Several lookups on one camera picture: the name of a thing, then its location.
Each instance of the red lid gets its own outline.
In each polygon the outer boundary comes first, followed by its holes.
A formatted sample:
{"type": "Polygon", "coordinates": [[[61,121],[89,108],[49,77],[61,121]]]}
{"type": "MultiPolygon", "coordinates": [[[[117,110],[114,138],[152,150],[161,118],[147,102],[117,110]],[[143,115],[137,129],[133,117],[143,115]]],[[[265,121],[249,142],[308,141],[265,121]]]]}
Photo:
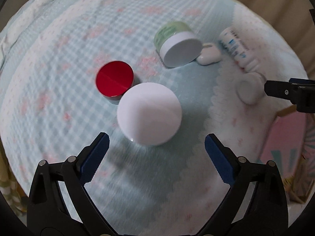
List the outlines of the red lid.
{"type": "Polygon", "coordinates": [[[104,96],[121,96],[132,86],[133,71],[125,62],[112,61],[99,70],[95,82],[97,89],[104,96]]]}

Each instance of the white round lid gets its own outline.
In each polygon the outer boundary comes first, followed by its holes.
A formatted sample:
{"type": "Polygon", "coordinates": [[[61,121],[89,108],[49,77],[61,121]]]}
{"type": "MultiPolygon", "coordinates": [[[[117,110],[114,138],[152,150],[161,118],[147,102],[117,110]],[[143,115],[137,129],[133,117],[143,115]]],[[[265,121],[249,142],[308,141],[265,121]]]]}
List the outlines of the white round lid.
{"type": "Polygon", "coordinates": [[[236,80],[236,93],[245,104],[254,105],[265,94],[264,84],[265,78],[259,73],[244,74],[236,80]]]}
{"type": "Polygon", "coordinates": [[[170,140],[182,121],[176,95],[158,83],[141,83],[129,89],[117,109],[124,135],[140,145],[160,145],[170,140]]]}
{"type": "Polygon", "coordinates": [[[168,38],[160,49],[160,57],[167,67],[179,67],[198,57],[202,42],[193,32],[180,32],[168,38]]]}

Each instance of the gingham pattern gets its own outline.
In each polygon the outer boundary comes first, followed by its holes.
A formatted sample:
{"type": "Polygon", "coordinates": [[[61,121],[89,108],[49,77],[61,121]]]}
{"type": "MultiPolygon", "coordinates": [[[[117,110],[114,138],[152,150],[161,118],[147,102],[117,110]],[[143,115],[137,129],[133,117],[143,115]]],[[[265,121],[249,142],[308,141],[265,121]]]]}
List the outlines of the gingham pattern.
{"type": "MultiPolygon", "coordinates": [[[[233,65],[225,54],[224,62],[207,67],[193,62],[165,68],[153,46],[154,34],[180,20],[203,42],[216,41],[232,24],[234,7],[233,0],[54,0],[46,5],[37,16],[41,21],[35,19],[11,47],[0,79],[0,134],[23,189],[29,192],[41,159],[63,161],[104,131],[110,149],[86,189],[118,233],[145,231],[189,158],[204,151],[200,139],[209,125],[218,71],[233,65]],[[32,42],[24,43],[19,57],[15,49],[27,35],[32,42]],[[183,120],[168,143],[141,147],[122,135],[117,106],[94,83],[97,70],[111,60],[127,62],[142,82],[161,83],[176,94],[183,120]]],[[[73,207],[69,211],[75,216],[73,207]]]]}

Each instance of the white jar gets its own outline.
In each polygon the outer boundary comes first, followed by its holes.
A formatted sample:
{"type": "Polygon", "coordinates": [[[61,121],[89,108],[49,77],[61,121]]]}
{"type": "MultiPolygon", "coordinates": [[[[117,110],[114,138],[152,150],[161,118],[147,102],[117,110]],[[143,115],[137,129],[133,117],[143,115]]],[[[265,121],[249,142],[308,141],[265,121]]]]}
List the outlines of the white jar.
{"type": "Polygon", "coordinates": [[[246,72],[255,72],[258,69],[258,60],[232,27],[223,30],[219,35],[219,42],[246,72]]]}
{"type": "Polygon", "coordinates": [[[155,48],[167,67],[179,67],[197,58],[202,43],[187,24],[170,22],[160,28],[154,37],[155,48]]]}
{"type": "Polygon", "coordinates": [[[235,90],[239,99],[248,105],[255,105],[265,96],[266,78],[256,72],[243,74],[235,81],[235,90]]]}

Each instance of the red cap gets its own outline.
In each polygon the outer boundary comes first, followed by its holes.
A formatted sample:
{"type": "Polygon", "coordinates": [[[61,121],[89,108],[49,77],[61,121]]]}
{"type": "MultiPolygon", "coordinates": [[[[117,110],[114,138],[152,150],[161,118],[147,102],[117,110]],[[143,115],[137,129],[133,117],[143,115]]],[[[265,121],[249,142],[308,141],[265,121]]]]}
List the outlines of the red cap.
{"type": "Polygon", "coordinates": [[[119,100],[132,87],[133,71],[125,62],[112,61],[99,70],[95,82],[97,89],[106,98],[119,100]]]}

